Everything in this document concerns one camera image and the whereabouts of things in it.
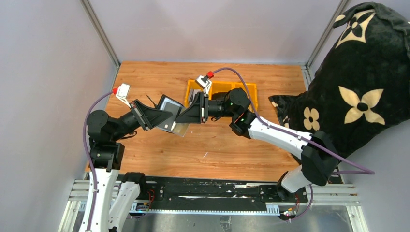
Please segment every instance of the black flower center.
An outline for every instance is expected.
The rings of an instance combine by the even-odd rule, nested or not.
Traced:
[[[360,111],[366,111],[369,109],[369,106],[366,103],[361,102],[357,104],[357,109]]]

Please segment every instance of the beige flower print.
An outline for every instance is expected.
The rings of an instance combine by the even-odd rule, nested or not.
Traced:
[[[318,119],[319,119],[319,112],[315,108],[309,109],[309,107],[306,107],[305,110],[303,111],[303,115],[305,116],[305,119],[303,120],[303,125],[307,130],[311,130],[312,128],[315,131],[318,131],[320,128]]]
[[[352,90],[342,86],[339,86],[339,91],[343,100],[351,106],[351,109],[346,113],[345,124],[355,122],[363,115],[365,115],[366,121],[370,123],[385,124],[384,118],[371,110],[379,103],[383,89],[371,90],[365,93],[362,99],[359,99],[357,94]]]

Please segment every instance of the black pillow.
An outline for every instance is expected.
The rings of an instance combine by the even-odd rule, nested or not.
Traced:
[[[343,157],[410,118],[410,22],[374,2],[337,17],[347,23],[308,91],[269,97],[282,125],[328,133]]]

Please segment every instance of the wooden tabletop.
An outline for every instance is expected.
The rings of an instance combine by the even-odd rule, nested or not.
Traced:
[[[275,94],[298,95],[305,91],[297,65],[226,64],[199,62],[139,62],[121,64],[114,86],[131,86],[128,101],[134,99],[152,106],[149,95],[158,102],[165,94],[183,104],[187,82],[220,67],[235,68],[246,82],[256,83],[261,116],[278,123],[268,97]],[[231,71],[221,71],[213,80],[239,82]],[[111,96],[107,112],[120,117],[127,106]],[[277,181],[285,171],[297,167],[289,152],[276,146],[236,136],[229,128],[230,119],[191,124],[185,137],[160,129],[143,131],[127,140],[121,173],[201,177],[238,180]]]

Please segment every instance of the orange container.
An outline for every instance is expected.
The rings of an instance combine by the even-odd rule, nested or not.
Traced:
[[[256,110],[258,110],[258,90],[256,88],[256,84],[247,83],[246,86],[248,87],[250,97],[252,97],[252,101],[255,104]],[[187,91],[185,93],[184,105],[188,107],[188,94],[190,93],[191,89],[201,89],[203,90],[195,80],[189,80],[187,85]],[[209,99],[212,99],[212,94],[214,93],[221,93],[221,92],[228,92],[234,88],[242,88],[245,92],[245,87],[241,82],[226,82],[226,81],[212,81],[211,89],[209,90]]]

